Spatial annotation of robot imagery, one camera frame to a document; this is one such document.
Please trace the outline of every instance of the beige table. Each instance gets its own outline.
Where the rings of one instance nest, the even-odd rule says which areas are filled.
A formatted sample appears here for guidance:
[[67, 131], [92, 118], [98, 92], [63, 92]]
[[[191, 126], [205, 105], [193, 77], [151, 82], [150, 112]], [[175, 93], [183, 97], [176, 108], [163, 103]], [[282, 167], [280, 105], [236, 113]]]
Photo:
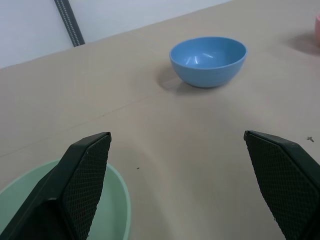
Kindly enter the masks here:
[[[319, 9], [318, 0], [234, 0], [0, 69], [0, 189], [111, 131], [131, 239], [283, 240], [243, 134], [278, 135], [319, 159]], [[216, 89], [181, 83], [170, 48], [211, 35], [246, 44], [241, 73]]]

